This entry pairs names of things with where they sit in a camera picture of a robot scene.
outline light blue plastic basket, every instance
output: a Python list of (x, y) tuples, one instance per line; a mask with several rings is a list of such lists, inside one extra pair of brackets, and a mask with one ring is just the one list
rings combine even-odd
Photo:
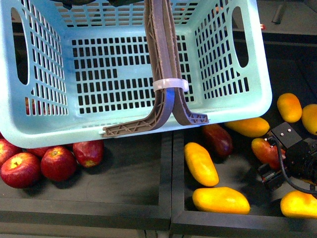
[[(257, 117), (271, 104), (256, 0), (171, 0), (185, 93), (210, 123)], [(240, 7), (249, 61), (241, 67), (232, 35)], [(17, 76), (11, 10), (22, 19), (28, 83)], [(101, 139), (104, 126), (146, 117), (152, 69), (143, 2), (97, 0), (71, 11), (49, 0), (0, 1), (0, 131), (24, 148)], [(35, 104), (26, 111), (26, 101)], [(186, 128), (173, 116), (161, 128)]]

